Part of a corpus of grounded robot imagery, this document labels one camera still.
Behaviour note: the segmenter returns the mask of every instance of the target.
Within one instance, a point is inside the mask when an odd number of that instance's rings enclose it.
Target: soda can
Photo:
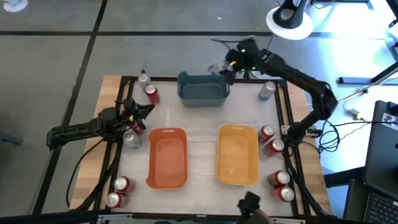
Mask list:
[[[284,150],[285,144],[280,139],[273,139],[264,147],[264,153],[267,156],[274,156]]]
[[[290,187],[278,187],[272,190],[272,196],[283,202],[291,202],[294,199],[294,192]]]
[[[141,70],[141,74],[138,76],[138,84],[141,86],[142,90],[145,91],[145,87],[150,84],[150,78],[145,73],[145,70]]]
[[[105,203],[109,208],[120,208],[129,203],[129,197],[121,192],[113,192],[108,194]]]
[[[267,176],[268,183],[273,187],[283,187],[290,181],[290,175],[283,170]]]
[[[259,92],[260,100],[262,101],[268,100],[275,92],[275,90],[276,90],[276,85],[274,82],[268,81],[264,83]]]
[[[132,149],[139,149],[141,147],[141,140],[139,139],[138,134],[133,130],[128,130],[123,133],[123,142]]]
[[[273,127],[269,125],[264,125],[258,132],[258,138],[260,143],[265,143],[270,138],[272,138],[275,134],[275,130]]]
[[[160,101],[159,92],[154,85],[147,85],[145,87],[145,93],[148,96],[149,102],[156,105]]]
[[[117,177],[113,187],[118,192],[130,193],[136,188],[136,181],[125,176]]]
[[[138,135],[144,134],[145,130],[141,129],[138,124],[135,124],[131,127],[131,129]]]

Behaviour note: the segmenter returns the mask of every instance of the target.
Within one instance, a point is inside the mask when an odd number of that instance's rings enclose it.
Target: blue plastic bin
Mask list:
[[[221,106],[229,95],[222,75],[178,75],[178,95],[187,107]]]

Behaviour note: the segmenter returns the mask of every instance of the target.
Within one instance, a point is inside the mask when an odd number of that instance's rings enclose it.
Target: wooden table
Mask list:
[[[96,104],[94,117],[97,117],[97,114],[101,110],[110,106],[114,106],[114,101],[117,98],[119,91],[120,81],[121,81],[121,76],[106,75],[104,77],[103,84],[99,92],[99,97]],[[127,86],[125,87],[124,98],[127,95],[126,88]],[[303,90],[299,89],[294,85],[291,85],[290,83],[288,83],[288,90],[289,90],[289,97],[290,97],[294,121],[301,121],[306,115],[308,115],[308,105],[305,100],[304,92]],[[281,101],[284,102],[285,99],[281,88],[279,88],[279,92],[280,92]],[[281,106],[282,106],[282,113],[284,115],[284,122],[285,124],[287,124],[288,118],[287,118],[287,110],[285,104],[282,103]],[[85,150],[89,149],[100,139],[101,138],[88,139]],[[304,141],[310,142],[315,145],[315,140],[312,138],[306,137]],[[97,146],[95,150],[89,153],[82,160],[72,200],[70,203],[70,208],[75,208],[79,206],[84,201],[84,199],[89,195],[89,193],[93,190],[94,186],[97,184],[98,179],[100,177],[101,166],[103,165],[105,150],[106,150],[106,142],[102,142],[99,146]],[[110,160],[113,159],[115,150],[116,150],[116,145],[114,144],[114,147],[112,148],[111,151]],[[303,173],[307,188],[309,189],[315,200],[321,205],[321,207],[328,213],[331,213],[318,152],[312,146],[309,146],[307,144],[301,144],[299,146],[299,150],[300,150]],[[102,199],[99,206],[100,208],[105,207],[104,199],[106,198],[106,195],[108,193],[108,186],[109,184],[106,184],[105,188],[103,189]],[[303,214],[302,198],[300,195],[299,188],[297,186],[295,188],[295,191],[297,194],[296,198],[297,198],[299,213]]]

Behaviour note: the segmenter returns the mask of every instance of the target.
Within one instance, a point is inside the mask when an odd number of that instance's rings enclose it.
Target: yellow plastic bin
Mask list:
[[[217,178],[224,184],[253,185],[259,180],[257,132],[226,124],[218,133]]]

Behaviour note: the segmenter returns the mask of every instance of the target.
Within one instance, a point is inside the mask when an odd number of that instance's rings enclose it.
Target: white lamp base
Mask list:
[[[279,7],[276,7],[275,9],[271,10],[267,14],[267,26],[268,28],[278,37],[285,38],[288,40],[302,40],[306,37],[308,37],[312,30],[313,30],[313,23],[309,15],[307,15],[304,12],[303,15],[303,22],[301,25],[297,28],[294,29],[286,29],[278,24],[275,23],[275,21],[272,18],[272,15],[274,15],[274,12],[278,9]]]
[[[3,7],[7,12],[19,12],[25,9],[27,0],[9,0],[4,3]]]

